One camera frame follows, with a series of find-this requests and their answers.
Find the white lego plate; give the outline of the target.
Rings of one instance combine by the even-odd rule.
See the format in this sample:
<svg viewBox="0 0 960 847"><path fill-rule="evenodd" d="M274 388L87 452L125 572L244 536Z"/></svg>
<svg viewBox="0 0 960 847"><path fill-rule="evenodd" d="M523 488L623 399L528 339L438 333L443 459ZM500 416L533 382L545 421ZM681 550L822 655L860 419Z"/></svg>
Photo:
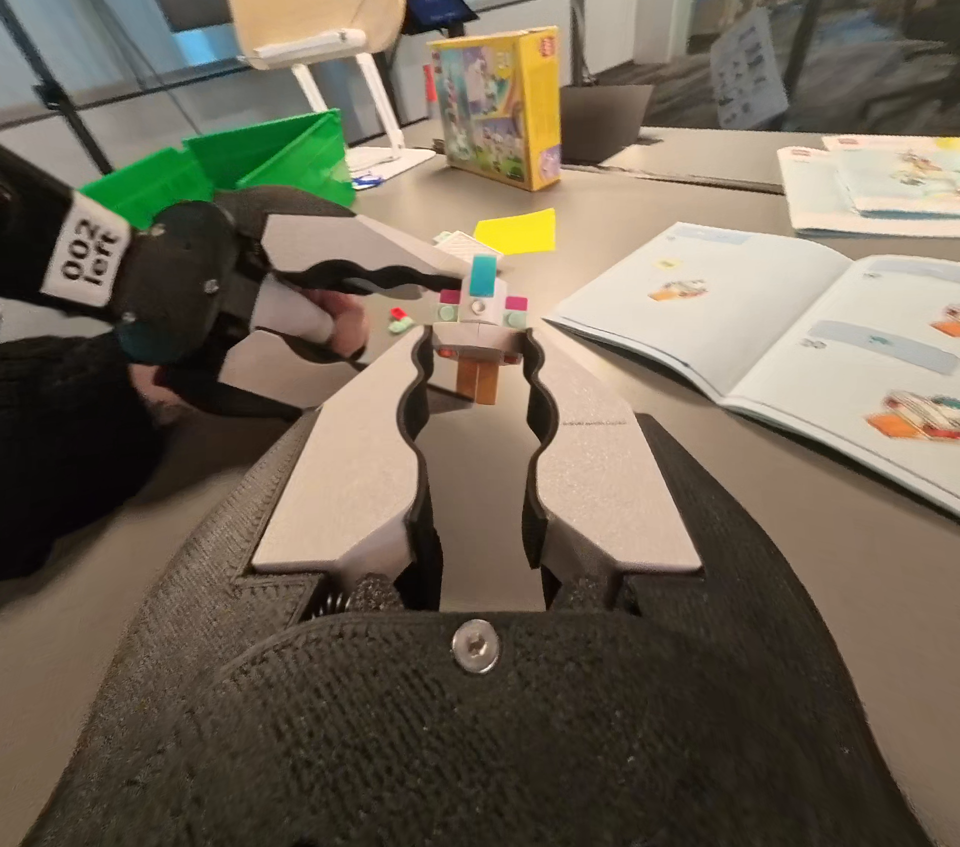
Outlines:
<svg viewBox="0 0 960 847"><path fill-rule="evenodd" d="M467 267L472 267L477 257L494 258L498 265L503 257L503 254L495 248L462 230L443 231L434 237L433 243L439 251L458 259Z"/></svg>

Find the black tripod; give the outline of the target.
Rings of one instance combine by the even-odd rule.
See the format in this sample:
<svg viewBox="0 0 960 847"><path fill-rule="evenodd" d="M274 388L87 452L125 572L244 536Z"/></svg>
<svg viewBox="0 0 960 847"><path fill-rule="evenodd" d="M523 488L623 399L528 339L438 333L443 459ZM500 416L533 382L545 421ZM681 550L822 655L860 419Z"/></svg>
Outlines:
<svg viewBox="0 0 960 847"><path fill-rule="evenodd" d="M30 68L35 84L33 91L40 104L60 116L68 125L80 147L101 176L114 172L114 165L83 120L72 98L56 77L37 44L8 0L1 0L1 22L6 34Z"/></svg>

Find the green plastic bin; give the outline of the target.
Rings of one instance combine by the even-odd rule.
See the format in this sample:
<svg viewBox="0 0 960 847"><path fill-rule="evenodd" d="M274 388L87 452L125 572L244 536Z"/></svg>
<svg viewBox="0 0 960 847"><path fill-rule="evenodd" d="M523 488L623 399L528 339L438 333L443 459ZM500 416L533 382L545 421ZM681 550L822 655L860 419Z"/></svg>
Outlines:
<svg viewBox="0 0 960 847"><path fill-rule="evenodd" d="M195 135L78 191L139 230L168 207L216 193L283 186L352 209L355 191L338 109Z"/></svg>

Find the dark grey folder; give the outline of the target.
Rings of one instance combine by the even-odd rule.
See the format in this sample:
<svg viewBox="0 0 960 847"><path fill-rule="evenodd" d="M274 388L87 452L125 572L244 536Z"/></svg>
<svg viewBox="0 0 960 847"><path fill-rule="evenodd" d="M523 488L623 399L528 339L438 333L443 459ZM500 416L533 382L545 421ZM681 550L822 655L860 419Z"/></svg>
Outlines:
<svg viewBox="0 0 960 847"><path fill-rule="evenodd" d="M654 85L567 85L559 90L561 163L597 167L633 145Z"/></svg>

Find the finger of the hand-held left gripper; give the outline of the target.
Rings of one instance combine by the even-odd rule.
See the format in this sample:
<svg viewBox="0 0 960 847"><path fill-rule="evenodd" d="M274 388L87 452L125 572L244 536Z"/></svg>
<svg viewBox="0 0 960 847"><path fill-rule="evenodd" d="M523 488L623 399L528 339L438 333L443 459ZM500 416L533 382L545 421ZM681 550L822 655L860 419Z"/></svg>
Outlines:
<svg viewBox="0 0 960 847"><path fill-rule="evenodd" d="M333 336L334 315L309 291L441 292L458 288L470 270L460 257L357 214L273 214L259 245L268 273L255 298L255 328L318 345Z"/></svg>
<svg viewBox="0 0 960 847"><path fill-rule="evenodd" d="M218 383L287 408L317 409L365 367L325 344L255 329L226 353Z"/></svg>

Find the printed paper sheet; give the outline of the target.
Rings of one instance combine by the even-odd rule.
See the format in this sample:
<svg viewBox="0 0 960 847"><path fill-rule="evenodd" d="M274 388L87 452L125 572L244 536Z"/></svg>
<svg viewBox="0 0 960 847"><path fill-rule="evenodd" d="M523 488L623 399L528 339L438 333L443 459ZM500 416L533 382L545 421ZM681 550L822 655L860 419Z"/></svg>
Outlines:
<svg viewBox="0 0 960 847"><path fill-rule="evenodd" d="M752 131L786 114L789 101L767 8L745 13L716 39L709 74L720 129Z"/></svg>

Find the small colourful lego model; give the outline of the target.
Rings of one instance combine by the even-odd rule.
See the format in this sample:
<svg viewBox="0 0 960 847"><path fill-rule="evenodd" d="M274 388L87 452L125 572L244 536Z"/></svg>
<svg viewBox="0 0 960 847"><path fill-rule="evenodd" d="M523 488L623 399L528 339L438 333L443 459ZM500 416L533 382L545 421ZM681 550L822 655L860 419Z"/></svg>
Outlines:
<svg viewBox="0 0 960 847"><path fill-rule="evenodd" d="M437 357L457 364L456 392L479 406L498 399L499 372L522 363L529 300L513 293L494 254L476 253L459 286L439 292L433 323Z"/></svg>

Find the person's left forearm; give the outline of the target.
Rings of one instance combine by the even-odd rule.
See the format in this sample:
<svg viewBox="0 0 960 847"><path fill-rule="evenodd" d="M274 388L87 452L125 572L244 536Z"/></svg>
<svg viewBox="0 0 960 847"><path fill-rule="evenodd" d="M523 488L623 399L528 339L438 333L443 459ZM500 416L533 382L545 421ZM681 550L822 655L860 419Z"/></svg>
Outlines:
<svg viewBox="0 0 960 847"><path fill-rule="evenodd" d="M61 538L111 514L150 480L167 442L155 369L113 332L2 344L1 579L29 577Z"/></svg>

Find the yellow paper sheet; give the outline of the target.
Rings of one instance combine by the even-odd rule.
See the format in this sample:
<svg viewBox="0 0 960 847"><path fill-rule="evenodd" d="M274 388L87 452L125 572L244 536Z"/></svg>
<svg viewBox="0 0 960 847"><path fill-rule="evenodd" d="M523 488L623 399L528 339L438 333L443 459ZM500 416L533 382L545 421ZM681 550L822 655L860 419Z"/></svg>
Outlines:
<svg viewBox="0 0 960 847"><path fill-rule="evenodd" d="M476 224L472 236L502 256L552 253L557 242L556 211L551 207L482 220Z"/></svg>

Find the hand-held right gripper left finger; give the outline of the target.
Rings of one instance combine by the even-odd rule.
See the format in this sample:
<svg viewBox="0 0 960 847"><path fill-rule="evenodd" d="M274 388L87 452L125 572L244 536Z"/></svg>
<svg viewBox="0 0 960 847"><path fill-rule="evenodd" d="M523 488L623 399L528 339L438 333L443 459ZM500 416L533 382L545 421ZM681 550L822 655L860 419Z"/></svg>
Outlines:
<svg viewBox="0 0 960 847"><path fill-rule="evenodd" d="M407 606L440 606L443 552L416 443L433 361L432 331L416 327L318 409L252 553L253 575L320 575L344 594L378 575Z"/></svg>

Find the yellow lego box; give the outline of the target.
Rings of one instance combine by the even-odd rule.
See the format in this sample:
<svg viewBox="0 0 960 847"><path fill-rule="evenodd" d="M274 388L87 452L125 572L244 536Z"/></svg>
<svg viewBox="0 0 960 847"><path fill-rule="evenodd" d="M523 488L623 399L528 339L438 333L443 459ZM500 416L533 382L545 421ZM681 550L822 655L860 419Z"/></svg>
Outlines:
<svg viewBox="0 0 960 847"><path fill-rule="evenodd" d="M559 28L436 39L429 49L450 168L529 193L558 184Z"/></svg>

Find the closed booklet with unicorn cover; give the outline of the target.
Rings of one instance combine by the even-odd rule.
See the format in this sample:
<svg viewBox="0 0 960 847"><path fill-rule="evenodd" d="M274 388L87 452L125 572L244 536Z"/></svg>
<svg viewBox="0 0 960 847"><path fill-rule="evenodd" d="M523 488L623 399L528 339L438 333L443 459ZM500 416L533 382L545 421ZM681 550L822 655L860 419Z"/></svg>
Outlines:
<svg viewBox="0 0 960 847"><path fill-rule="evenodd" d="M959 216L959 138L879 134L822 139L858 214Z"/></svg>

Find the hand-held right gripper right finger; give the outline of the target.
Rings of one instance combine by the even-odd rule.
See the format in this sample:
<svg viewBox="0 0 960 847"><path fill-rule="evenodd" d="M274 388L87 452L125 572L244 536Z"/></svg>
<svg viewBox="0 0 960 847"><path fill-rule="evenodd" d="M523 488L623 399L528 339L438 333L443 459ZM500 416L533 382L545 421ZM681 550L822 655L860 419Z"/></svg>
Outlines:
<svg viewBox="0 0 960 847"><path fill-rule="evenodd" d="M627 577L698 575L701 556L628 400L532 328L522 370L537 447L521 534L545 600L582 578L612 602Z"/></svg>

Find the small tablet with blue screen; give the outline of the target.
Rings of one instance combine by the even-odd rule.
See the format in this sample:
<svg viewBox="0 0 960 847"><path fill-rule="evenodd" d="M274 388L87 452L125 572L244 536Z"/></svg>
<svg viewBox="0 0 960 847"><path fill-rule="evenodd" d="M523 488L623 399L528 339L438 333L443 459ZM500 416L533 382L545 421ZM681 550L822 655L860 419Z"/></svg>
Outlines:
<svg viewBox="0 0 960 847"><path fill-rule="evenodd" d="M447 37L462 37L466 25L477 20L478 14L464 0L406 0L401 34L438 31Z"/></svg>

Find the person's left hand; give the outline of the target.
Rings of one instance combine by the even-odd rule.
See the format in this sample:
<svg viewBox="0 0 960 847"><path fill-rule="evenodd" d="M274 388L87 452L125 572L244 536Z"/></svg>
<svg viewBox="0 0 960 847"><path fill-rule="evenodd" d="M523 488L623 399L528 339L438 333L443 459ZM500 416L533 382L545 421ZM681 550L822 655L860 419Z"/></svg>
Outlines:
<svg viewBox="0 0 960 847"><path fill-rule="evenodd" d="M295 287L294 291L323 311L330 321L326 347L333 354L350 359L363 351L370 338L370 321L359 297L302 287ZM173 424L188 412L198 410L172 389L166 368L130 363L127 374L134 391L159 424Z"/></svg>

